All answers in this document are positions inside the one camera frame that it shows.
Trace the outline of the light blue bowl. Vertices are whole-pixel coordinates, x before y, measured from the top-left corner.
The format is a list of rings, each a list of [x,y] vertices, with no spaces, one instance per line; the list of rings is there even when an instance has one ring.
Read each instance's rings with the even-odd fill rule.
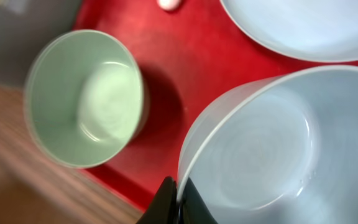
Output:
[[[358,67],[237,86],[191,125],[178,163],[217,223],[358,223]]]

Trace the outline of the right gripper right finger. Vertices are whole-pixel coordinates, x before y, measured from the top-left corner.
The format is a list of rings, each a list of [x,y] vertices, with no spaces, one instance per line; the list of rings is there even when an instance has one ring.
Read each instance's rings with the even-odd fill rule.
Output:
[[[179,224],[217,224],[191,179],[188,179],[178,215]]]

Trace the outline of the grey dishwasher rack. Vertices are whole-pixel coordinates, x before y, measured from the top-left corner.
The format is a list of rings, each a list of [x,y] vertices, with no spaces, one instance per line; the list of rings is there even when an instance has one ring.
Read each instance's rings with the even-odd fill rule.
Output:
[[[22,86],[37,54],[72,29],[82,0],[0,0],[0,84]]]

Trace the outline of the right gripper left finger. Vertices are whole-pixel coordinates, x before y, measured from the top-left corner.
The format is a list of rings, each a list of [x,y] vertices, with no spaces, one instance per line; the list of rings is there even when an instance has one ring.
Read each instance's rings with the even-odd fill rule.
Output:
[[[148,209],[136,224],[173,224],[176,215],[177,184],[164,178]]]

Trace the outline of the white plastic fork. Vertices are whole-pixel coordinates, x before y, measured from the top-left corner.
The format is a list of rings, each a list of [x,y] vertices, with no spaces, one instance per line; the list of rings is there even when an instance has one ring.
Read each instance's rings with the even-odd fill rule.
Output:
[[[164,11],[174,11],[177,9],[182,0],[157,0],[158,6]]]

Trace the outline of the large light blue plate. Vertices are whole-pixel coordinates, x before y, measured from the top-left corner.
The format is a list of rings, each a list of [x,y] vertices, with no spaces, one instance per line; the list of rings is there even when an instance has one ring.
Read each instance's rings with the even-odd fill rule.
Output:
[[[265,48],[310,62],[358,60],[358,0],[224,0],[238,28]]]

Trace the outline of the green plastic bowl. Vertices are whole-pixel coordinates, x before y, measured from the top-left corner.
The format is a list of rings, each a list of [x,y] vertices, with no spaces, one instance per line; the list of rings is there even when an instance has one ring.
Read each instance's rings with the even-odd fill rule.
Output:
[[[67,167],[95,167],[113,158],[141,132],[149,109],[149,89],[134,57],[98,30],[52,40],[25,83],[30,135],[43,153]]]

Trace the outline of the red plastic tray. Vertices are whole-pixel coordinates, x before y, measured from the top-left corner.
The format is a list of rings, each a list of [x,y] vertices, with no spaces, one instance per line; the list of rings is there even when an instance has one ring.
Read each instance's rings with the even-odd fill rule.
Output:
[[[122,42],[150,92],[139,135],[110,161],[86,173],[139,210],[162,180],[176,176],[180,148],[197,116],[243,83],[312,67],[276,54],[243,34],[219,1],[185,1],[165,12],[155,1],[88,0],[74,29],[94,29]]]

